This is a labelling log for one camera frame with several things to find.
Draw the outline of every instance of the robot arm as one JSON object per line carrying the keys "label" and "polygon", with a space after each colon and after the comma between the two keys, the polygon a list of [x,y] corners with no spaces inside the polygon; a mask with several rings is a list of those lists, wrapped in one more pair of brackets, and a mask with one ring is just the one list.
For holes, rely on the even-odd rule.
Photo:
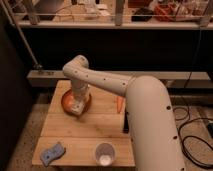
{"label": "robot arm", "polygon": [[64,66],[64,75],[76,87],[89,83],[126,97],[137,170],[186,171],[166,87],[154,77],[110,74],[85,66],[87,59],[79,55]]}

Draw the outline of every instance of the wooden table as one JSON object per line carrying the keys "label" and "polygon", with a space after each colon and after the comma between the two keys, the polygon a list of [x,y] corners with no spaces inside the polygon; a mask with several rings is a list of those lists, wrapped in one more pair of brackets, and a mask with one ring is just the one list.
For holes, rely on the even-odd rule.
{"label": "wooden table", "polygon": [[57,84],[32,164],[42,165],[41,152],[61,142],[66,147],[66,153],[51,165],[97,166],[95,148],[100,143],[108,142],[114,146],[116,153],[112,166],[134,167],[130,136],[122,132],[125,106],[120,114],[117,113],[117,96],[91,86],[91,107],[76,118],[67,115],[61,107],[61,97],[69,88],[70,81],[59,81]]}

